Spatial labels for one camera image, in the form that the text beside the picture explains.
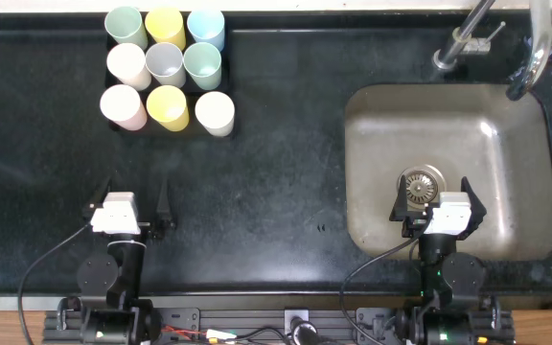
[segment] faucet handle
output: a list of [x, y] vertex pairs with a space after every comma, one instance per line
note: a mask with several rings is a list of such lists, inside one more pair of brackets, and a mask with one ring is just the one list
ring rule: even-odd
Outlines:
[[506, 26], [506, 22], [499, 23], [497, 29], [495, 29], [487, 38], [471, 38], [464, 46], [462, 55], [485, 55], [491, 51], [491, 40], [495, 35], [499, 33]]

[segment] faucet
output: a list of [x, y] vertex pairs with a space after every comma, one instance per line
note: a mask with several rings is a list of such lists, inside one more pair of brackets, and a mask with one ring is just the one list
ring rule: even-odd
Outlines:
[[[472, 32], [494, 2], [495, 0], [480, 0], [461, 27], [453, 30], [445, 48], [437, 50], [433, 55], [432, 61], [436, 68], [450, 71], [455, 67], [457, 57], [472, 40]], [[529, 0], [529, 11], [532, 19], [532, 51], [529, 61], [515, 72], [513, 81], [506, 90], [506, 97], [511, 101], [519, 100], [534, 86], [551, 53], [552, 25], [549, 0]]]

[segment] sink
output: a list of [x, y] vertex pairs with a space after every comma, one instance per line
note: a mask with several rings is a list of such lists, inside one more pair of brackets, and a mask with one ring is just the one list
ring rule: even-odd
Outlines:
[[[552, 163], [544, 113], [505, 85], [374, 85], [346, 106], [348, 230], [376, 256], [403, 242], [389, 221], [400, 176], [408, 207], [423, 208], [467, 176], [487, 208], [459, 251], [485, 260], [535, 260], [552, 251]], [[392, 259], [407, 258], [407, 251]]]

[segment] black tray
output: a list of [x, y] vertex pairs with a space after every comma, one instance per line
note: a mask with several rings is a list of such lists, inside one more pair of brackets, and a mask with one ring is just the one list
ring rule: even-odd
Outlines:
[[[185, 22], [185, 35], [187, 39], [187, 45], [185, 47], [185, 50], [189, 48], [193, 43], [195, 43], [193, 36], [191, 33], [189, 33], [189, 30], [186, 27], [186, 19], [187, 14], [183, 13], [184, 22]], [[227, 36], [228, 33], [225, 33], [225, 42], [227, 42]], [[149, 38], [149, 47], [146, 49], [146, 51], [153, 45], [156, 44], [154, 39], [150, 36], [150, 34], [147, 32], [147, 37]], [[118, 43], [114, 38], [112, 38], [110, 35], [107, 37], [106, 41], [106, 48], [107, 52], [114, 48]], [[222, 52], [220, 52], [221, 56], [221, 77], [220, 77], [220, 85], [210, 91], [219, 91], [222, 93], [227, 93], [229, 90], [229, 58], [228, 58], [228, 49], [227, 44], [225, 43], [225, 48], [223, 48]], [[105, 70], [105, 81], [104, 86], [105, 89], [107, 89], [110, 86], [121, 84], [121, 82], [114, 77], [107, 69]], [[146, 100], [149, 97], [150, 92], [154, 90], [156, 87], [161, 86], [161, 83], [157, 81], [154, 77], [152, 77], [152, 82], [150, 83], [149, 87], [145, 90], [138, 91], [140, 94], [140, 99], [142, 100], [142, 104], [144, 107], [146, 107]], [[154, 136], [154, 137], [172, 137], [172, 138], [193, 138], [193, 137], [213, 137], [217, 139], [223, 139], [223, 138], [233, 138], [236, 135], [236, 132], [238, 131], [238, 119], [234, 121], [234, 128], [231, 131], [231, 133], [225, 137], [216, 137], [212, 134], [210, 134], [206, 128], [204, 128], [201, 123], [197, 120], [196, 117], [196, 103], [199, 97], [201, 97], [203, 94], [210, 92], [201, 89], [199, 86], [197, 86], [196, 82], [191, 78], [191, 76], [187, 73], [187, 79], [185, 84], [180, 88], [182, 92], [184, 93], [185, 97], [187, 98], [187, 108], [189, 109], [189, 124], [186, 128], [180, 130], [180, 131], [170, 131], [165, 129], [163, 126], [161, 126], [157, 121], [151, 118], [150, 115], [148, 115], [147, 123], [138, 130], [126, 130], [119, 125], [117, 125], [115, 122], [107, 120], [108, 126], [110, 129], [121, 133], [123, 135], [129, 135], [129, 136]]]

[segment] yellow cup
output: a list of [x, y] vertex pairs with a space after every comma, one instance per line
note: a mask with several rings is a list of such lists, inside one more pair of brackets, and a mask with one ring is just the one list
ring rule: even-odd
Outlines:
[[184, 35], [182, 14], [176, 8], [158, 8], [146, 16], [146, 30], [157, 43], [169, 42], [184, 50], [187, 39]]
[[189, 124], [187, 98], [179, 88], [163, 85], [155, 88], [146, 101], [151, 118], [171, 131], [179, 131]]

